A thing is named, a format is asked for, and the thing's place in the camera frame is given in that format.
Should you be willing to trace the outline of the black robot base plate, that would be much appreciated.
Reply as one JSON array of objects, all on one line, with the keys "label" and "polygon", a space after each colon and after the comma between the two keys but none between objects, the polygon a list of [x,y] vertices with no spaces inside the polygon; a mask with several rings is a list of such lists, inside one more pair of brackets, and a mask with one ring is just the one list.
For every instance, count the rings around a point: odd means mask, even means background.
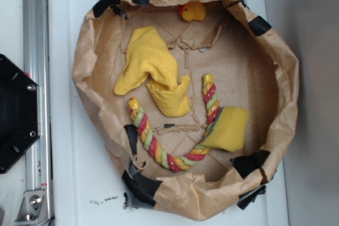
[{"label": "black robot base plate", "polygon": [[1,174],[40,136],[38,97],[39,86],[1,54]]}]

